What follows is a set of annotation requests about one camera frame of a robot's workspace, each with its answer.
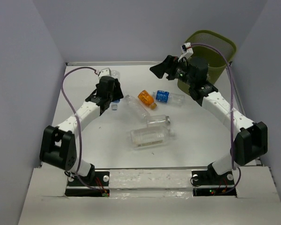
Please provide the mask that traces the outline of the small blue label bottle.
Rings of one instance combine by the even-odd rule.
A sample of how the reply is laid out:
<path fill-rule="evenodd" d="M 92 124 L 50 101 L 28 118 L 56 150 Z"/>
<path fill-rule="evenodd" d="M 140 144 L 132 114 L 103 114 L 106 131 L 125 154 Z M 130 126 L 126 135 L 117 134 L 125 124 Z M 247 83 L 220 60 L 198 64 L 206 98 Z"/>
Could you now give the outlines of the small blue label bottle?
<path fill-rule="evenodd" d="M 120 103 L 120 99 L 111 102 L 111 110 L 117 111 L 119 103 Z"/>

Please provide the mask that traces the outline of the blue label plastic bottle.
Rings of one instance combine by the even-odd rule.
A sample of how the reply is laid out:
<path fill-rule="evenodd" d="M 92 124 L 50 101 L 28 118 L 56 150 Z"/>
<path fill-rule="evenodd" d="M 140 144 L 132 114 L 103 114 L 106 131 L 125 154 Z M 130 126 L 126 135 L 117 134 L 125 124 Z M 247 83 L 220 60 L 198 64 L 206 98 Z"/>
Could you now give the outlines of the blue label plastic bottle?
<path fill-rule="evenodd" d="M 182 106 L 185 101 L 185 96 L 171 93 L 168 91 L 157 90 L 151 93 L 154 100 L 164 104 Z"/>

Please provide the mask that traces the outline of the orange juice bottle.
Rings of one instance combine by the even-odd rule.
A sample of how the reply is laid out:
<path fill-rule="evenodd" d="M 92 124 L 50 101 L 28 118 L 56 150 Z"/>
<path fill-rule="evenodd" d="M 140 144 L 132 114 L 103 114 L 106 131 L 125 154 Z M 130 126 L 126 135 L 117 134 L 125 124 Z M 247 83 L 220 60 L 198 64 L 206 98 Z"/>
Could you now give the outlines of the orange juice bottle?
<path fill-rule="evenodd" d="M 157 107 L 153 97 L 146 90 L 143 90 L 138 94 L 138 99 L 151 110 L 154 110 Z"/>

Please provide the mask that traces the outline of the clear bottle silver cap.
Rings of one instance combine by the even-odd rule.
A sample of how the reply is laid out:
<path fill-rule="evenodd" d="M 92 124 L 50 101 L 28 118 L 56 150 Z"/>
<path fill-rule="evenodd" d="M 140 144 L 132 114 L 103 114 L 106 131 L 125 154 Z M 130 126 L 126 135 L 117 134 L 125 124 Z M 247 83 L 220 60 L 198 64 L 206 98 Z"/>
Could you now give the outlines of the clear bottle silver cap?
<path fill-rule="evenodd" d="M 170 117 L 167 115 L 148 116 L 146 119 L 147 127 L 170 126 Z"/>

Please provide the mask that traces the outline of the large clear bottle white cap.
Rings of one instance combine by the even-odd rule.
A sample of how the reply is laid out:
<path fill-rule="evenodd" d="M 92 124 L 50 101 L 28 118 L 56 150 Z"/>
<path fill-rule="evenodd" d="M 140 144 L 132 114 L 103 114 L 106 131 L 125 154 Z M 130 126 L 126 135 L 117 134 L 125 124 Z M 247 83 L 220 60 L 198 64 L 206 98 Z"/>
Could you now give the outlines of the large clear bottle white cap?
<path fill-rule="evenodd" d="M 165 145 L 175 136 L 174 130 L 165 126 L 145 127 L 127 132 L 128 143 L 134 149 Z"/>

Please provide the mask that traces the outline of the clear plastic bottle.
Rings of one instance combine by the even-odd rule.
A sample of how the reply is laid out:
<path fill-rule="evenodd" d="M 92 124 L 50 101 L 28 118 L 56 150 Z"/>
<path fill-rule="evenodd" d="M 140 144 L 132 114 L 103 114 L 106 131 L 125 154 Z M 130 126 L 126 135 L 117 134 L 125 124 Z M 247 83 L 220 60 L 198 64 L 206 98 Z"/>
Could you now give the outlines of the clear plastic bottle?
<path fill-rule="evenodd" d="M 111 71 L 111 77 L 114 79 L 120 79 L 120 72 L 116 71 L 116 70 L 112 70 Z"/>

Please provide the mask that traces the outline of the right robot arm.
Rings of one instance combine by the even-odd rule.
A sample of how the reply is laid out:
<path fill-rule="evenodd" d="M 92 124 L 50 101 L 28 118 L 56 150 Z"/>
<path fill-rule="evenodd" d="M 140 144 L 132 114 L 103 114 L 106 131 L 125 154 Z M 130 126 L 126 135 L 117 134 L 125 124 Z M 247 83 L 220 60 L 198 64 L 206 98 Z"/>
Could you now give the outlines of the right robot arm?
<path fill-rule="evenodd" d="M 167 75 L 189 85 L 189 95 L 212 113 L 230 132 L 232 144 L 227 155 L 208 165 L 201 178 L 216 184 L 233 168 L 244 166 L 268 151 L 268 129 L 263 122 L 254 122 L 236 110 L 207 80 L 208 62 L 200 57 L 179 59 L 168 55 L 149 69 L 157 78 Z"/>

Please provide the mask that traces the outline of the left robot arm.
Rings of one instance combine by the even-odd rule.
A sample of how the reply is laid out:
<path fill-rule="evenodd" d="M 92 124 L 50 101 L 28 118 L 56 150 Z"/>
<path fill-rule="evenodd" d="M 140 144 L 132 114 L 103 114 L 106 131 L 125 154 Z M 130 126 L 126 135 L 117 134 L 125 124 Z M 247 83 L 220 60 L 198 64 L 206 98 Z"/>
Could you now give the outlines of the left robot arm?
<path fill-rule="evenodd" d="M 123 97 L 119 80 L 102 76 L 96 89 L 73 115 L 55 127 L 44 129 L 40 160 L 74 174 L 83 185 L 90 185 L 96 177 L 95 166 L 82 159 L 81 133 L 110 107 L 111 102 Z"/>

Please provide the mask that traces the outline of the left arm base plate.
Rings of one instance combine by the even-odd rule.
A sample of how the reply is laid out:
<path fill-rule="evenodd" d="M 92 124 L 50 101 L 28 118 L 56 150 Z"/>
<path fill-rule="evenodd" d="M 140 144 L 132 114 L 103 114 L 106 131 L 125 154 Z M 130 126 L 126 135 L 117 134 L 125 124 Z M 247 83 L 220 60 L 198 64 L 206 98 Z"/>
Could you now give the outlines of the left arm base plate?
<path fill-rule="evenodd" d="M 86 177 L 77 178 L 71 172 L 64 172 L 67 176 L 65 196 L 67 197 L 110 197 L 109 171 L 96 171 L 92 181 Z"/>

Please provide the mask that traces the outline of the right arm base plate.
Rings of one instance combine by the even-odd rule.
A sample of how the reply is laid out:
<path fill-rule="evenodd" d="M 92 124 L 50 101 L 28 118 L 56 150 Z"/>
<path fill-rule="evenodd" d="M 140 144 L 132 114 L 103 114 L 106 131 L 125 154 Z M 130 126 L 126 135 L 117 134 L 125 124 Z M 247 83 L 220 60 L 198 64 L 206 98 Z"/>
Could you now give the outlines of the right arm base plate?
<path fill-rule="evenodd" d="M 236 189 L 231 190 L 235 185 L 232 172 L 212 179 L 204 178 L 205 172 L 203 170 L 192 171 L 190 183 L 193 186 L 192 195 L 194 197 L 237 196 Z"/>

